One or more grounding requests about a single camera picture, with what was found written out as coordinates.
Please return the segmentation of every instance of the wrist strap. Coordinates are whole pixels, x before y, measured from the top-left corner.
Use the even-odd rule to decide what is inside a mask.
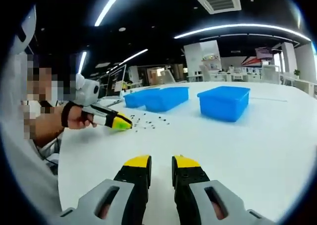
[[[69,115],[69,111],[70,109],[75,106],[76,104],[73,102],[68,102],[64,108],[63,111],[61,112],[61,125],[63,127],[68,127],[68,115]]]

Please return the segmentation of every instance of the hand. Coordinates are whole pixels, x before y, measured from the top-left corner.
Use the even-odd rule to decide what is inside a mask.
[[[81,117],[81,112],[82,112],[82,108],[79,106],[73,106],[68,114],[68,127],[70,129],[82,129],[85,127],[88,127],[90,125],[90,123],[93,125],[93,127],[96,127],[97,125],[95,123],[93,123],[93,119],[94,116],[92,114],[88,114],[87,118],[88,120],[83,121],[82,117]]]

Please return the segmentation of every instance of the blue storage box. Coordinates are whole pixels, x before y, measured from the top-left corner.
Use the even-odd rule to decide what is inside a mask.
[[[137,108],[137,107],[143,106],[144,98],[155,91],[159,91],[159,88],[141,90],[135,93],[125,95],[123,96],[125,100],[125,104],[128,108]]]
[[[188,87],[164,88],[145,97],[145,107],[151,112],[165,112],[188,100]]]
[[[200,111],[215,119],[235,122],[249,104],[249,88],[220,86],[199,93]]]

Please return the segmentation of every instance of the person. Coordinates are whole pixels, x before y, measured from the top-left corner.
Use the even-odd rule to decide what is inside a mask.
[[[32,9],[22,23],[26,38],[15,38],[2,73],[0,128],[7,162],[17,184],[35,209],[50,217],[62,211],[57,176],[50,171],[36,147],[45,146],[63,132],[61,113],[64,105],[51,108],[35,118],[28,106],[22,104],[22,100],[30,96],[36,100],[48,100],[52,90],[49,67],[32,69],[24,53],[35,32],[35,22],[35,9]],[[81,111],[80,106],[70,109],[67,118],[70,129],[83,129],[91,125],[93,116],[89,114],[88,120],[83,121]]]

